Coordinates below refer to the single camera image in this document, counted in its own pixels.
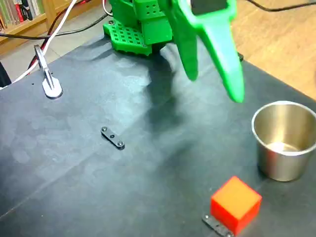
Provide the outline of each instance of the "wooden floor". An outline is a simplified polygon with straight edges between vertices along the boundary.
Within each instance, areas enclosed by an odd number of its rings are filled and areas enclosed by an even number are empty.
[[[271,8],[307,0],[256,0]],[[237,50],[245,60],[316,100],[316,5],[265,12],[237,0],[233,21]]]

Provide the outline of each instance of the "metal cup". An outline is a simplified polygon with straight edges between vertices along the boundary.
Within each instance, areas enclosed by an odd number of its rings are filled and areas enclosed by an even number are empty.
[[[251,125],[259,168],[278,181],[300,177],[316,148],[315,112],[301,104],[277,101],[260,108]]]

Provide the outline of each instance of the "small metal bracket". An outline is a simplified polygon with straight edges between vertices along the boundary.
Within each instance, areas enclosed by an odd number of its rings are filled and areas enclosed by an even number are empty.
[[[54,78],[48,68],[46,60],[40,46],[34,45],[35,55],[39,61],[39,68],[44,73],[44,81],[42,82],[44,92],[49,99],[59,98],[63,94],[63,89],[57,78]]]
[[[234,234],[211,215],[203,215],[202,221],[221,237],[234,237]]]
[[[101,133],[118,149],[123,150],[125,148],[125,144],[122,142],[120,137],[113,133],[108,127],[102,127]]]

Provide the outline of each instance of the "red cube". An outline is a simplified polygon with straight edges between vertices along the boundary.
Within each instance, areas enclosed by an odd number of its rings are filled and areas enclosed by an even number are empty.
[[[259,213],[261,199],[234,176],[211,197],[211,214],[238,235]]]

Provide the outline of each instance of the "black tabletop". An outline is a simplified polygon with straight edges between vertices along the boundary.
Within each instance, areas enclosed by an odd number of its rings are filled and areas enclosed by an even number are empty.
[[[59,99],[45,97],[40,72],[1,90],[0,236],[216,236],[201,217],[233,175],[263,197],[240,236],[314,236],[315,159],[297,181],[266,179],[250,122],[272,101],[316,111],[315,102],[243,62],[246,98],[236,104],[201,45],[199,62],[191,82],[174,45],[147,58],[99,38],[49,65]]]

